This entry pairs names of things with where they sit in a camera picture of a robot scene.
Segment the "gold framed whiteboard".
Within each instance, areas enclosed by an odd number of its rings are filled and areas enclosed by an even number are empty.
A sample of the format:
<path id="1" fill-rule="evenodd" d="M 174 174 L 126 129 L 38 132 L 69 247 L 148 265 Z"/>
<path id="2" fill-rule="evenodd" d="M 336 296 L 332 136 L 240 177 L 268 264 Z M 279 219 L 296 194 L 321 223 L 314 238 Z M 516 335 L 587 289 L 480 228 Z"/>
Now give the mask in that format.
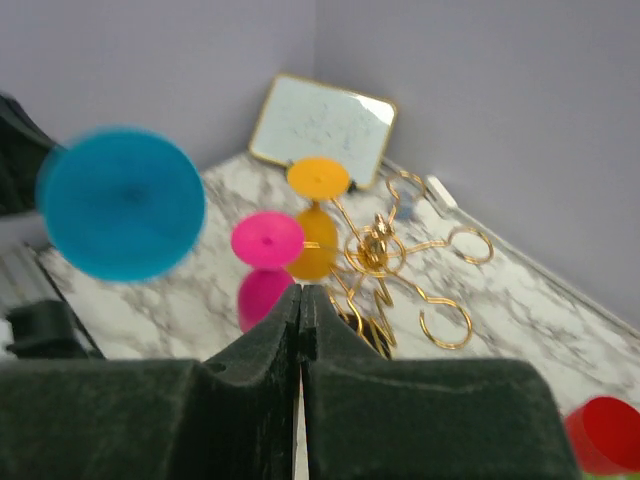
<path id="1" fill-rule="evenodd" d="M 309 78 L 274 77 L 248 151 L 288 166 L 311 156 L 340 163 L 360 189 L 377 177 L 397 118 L 389 100 Z"/>

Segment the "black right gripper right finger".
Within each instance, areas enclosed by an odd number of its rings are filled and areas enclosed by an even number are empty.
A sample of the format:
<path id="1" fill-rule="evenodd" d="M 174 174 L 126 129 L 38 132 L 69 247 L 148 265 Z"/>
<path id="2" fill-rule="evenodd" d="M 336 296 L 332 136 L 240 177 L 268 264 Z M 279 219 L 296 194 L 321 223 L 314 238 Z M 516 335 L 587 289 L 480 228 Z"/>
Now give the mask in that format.
<path id="1" fill-rule="evenodd" d="M 300 302 L 313 479 L 577 479 L 552 392 L 512 359 L 387 360 L 325 290 Z"/>

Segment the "gold wine glass rack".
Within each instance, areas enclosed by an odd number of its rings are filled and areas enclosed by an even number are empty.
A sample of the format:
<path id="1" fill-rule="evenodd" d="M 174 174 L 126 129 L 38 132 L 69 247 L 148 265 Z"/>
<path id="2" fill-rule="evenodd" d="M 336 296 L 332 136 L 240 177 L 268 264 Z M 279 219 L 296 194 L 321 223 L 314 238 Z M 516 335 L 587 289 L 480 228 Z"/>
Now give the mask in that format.
<path id="1" fill-rule="evenodd" d="M 306 251 L 320 250 L 330 252 L 338 259 L 346 262 L 344 267 L 336 261 L 328 263 L 329 275 L 339 284 L 338 291 L 326 287 L 329 300 L 339 316 L 343 319 L 356 319 L 356 335 L 373 348 L 379 355 L 385 354 L 384 349 L 397 346 L 397 340 L 386 310 L 394 306 L 394 300 L 388 289 L 387 281 L 392 279 L 414 291 L 424 303 L 441 307 L 449 307 L 457 311 L 463 318 L 466 327 L 465 336 L 458 342 L 447 342 L 434 336 L 427 326 L 426 315 L 419 313 L 419 325 L 426 338 L 444 350 L 460 350 L 471 340 L 473 322 L 469 313 L 455 300 L 427 294 L 416 282 L 401 275 L 401 271 L 409 264 L 409 257 L 422 251 L 451 247 L 459 234 L 470 234 L 482 240 L 487 247 L 487 254 L 483 257 L 473 257 L 457 250 L 456 256 L 471 265 L 483 265 L 494 258 L 494 246 L 488 235 L 470 226 L 459 226 L 450 230 L 448 236 L 441 240 L 426 241 L 407 247 L 399 238 L 395 230 L 395 220 L 400 212 L 402 197 L 395 187 L 397 180 L 408 182 L 417 189 L 417 194 L 410 198 L 411 206 L 420 198 L 426 198 L 431 190 L 426 182 L 418 175 L 405 170 L 394 172 L 385 179 L 385 186 L 393 202 L 387 214 L 377 214 L 371 224 L 357 227 L 347 213 L 342 203 L 333 198 L 331 203 L 339 211 L 349 227 L 349 235 L 343 245 L 332 247 L 318 241 L 305 241 Z M 373 298 L 377 314 L 364 316 L 355 302 L 356 294 L 362 289 L 366 279 L 372 278 L 377 282 L 373 289 Z"/>

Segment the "red wine glass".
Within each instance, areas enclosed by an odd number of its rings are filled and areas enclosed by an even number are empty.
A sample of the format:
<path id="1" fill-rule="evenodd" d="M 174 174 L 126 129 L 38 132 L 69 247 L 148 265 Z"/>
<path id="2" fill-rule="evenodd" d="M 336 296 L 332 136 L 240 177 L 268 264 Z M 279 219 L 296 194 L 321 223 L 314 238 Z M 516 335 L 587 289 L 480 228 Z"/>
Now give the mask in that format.
<path id="1" fill-rule="evenodd" d="M 639 411 L 611 396 L 598 396 L 572 411 L 564 427 L 584 473 L 639 473 Z"/>

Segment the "orange wine glass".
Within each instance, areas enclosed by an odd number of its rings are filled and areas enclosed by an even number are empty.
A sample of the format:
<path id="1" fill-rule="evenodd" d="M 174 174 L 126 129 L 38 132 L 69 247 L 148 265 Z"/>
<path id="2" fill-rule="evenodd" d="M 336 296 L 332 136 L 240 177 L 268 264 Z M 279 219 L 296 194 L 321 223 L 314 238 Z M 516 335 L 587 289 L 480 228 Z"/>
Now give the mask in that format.
<path id="1" fill-rule="evenodd" d="M 337 227 L 321 203 L 344 194 L 350 186 L 350 177 L 341 164 L 330 158 L 305 157 L 288 169 L 287 182 L 297 195 L 310 201 L 296 220 L 304 231 L 305 241 L 319 245 L 305 246 L 288 271 L 299 280 L 319 281 L 330 274 L 338 253 Z"/>

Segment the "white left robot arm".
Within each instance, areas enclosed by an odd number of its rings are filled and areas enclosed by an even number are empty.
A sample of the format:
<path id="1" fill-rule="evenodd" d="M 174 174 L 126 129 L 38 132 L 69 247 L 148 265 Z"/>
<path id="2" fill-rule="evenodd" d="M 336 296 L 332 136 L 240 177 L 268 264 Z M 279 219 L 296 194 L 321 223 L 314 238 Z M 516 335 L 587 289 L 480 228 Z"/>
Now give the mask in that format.
<path id="1" fill-rule="evenodd" d="M 8 94 L 1 96 L 1 224 L 36 214 L 36 177 L 57 143 Z M 20 234 L 1 248 L 1 357 L 104 355 Z"/>

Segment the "pink wine glass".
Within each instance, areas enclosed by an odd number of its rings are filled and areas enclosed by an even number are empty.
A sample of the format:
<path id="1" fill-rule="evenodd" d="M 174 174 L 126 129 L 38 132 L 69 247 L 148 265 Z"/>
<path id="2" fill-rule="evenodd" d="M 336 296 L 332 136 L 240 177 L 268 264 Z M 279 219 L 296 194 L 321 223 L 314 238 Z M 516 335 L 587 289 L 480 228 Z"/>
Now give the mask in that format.
<path id="1" fill-rule="evenodd" d="M 286 268 L 303 250 L 304 232 L 290 215 L 261 211 L 243 218 L 231 233 L 231 248 L 251 270 L 237 294 L 238 323 L 244 333 L 260 323 L 294 283 Z"/>

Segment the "small clear plastic jar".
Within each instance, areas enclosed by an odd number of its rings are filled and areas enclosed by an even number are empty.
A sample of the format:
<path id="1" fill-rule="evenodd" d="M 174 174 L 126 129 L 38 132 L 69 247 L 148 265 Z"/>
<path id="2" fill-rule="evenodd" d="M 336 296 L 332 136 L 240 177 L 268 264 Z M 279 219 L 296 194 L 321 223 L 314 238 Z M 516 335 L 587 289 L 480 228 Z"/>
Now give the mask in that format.
<path id="1" fill-rule="evenodd" d="M 414 203 L 401 202 L 397 207 L 396 219 L 398 221 L 411 221 L 414 217 Z"/>

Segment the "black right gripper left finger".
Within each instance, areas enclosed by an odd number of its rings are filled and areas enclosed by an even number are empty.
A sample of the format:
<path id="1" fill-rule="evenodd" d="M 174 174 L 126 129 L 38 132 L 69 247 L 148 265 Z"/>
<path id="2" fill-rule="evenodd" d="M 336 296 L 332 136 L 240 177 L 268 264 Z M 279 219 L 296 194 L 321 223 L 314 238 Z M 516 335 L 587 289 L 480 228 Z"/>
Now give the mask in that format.
<path id="1" fill-rule="evenodd" d="M 73 312 L 13 310 L 1 367 L 5 479 L 290 479 L 299 286 L 205 360 L 89 359 Z"/>

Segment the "white eraser block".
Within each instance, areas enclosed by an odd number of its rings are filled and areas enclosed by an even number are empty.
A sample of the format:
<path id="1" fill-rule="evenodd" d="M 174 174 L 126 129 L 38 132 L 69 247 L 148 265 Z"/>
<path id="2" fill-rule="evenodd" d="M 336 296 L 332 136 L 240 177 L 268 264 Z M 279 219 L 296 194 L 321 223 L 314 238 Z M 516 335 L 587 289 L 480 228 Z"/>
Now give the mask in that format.
<path id="1" fill-rule="evenodd" d="M 458 204 L 452 194 L 435 175 L 428 175 L 425 183 L 435 204 L 441 211 L 451 212 L 458 208 Z"/>

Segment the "blue wine glass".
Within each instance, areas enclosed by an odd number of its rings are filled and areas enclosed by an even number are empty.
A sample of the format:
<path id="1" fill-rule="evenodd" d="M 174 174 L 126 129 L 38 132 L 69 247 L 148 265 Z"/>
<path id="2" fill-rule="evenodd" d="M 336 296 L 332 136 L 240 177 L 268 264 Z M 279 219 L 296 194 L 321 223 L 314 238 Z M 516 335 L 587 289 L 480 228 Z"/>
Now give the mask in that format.
<path id="1" fill-rule="evenodd" d="M 166 274 L 196 246 L 206 218 L 203 182 L 189 156 L 130 126 L 54 148 L 38 172 L 35 200 L 60 255 L 110 282 Z"/>

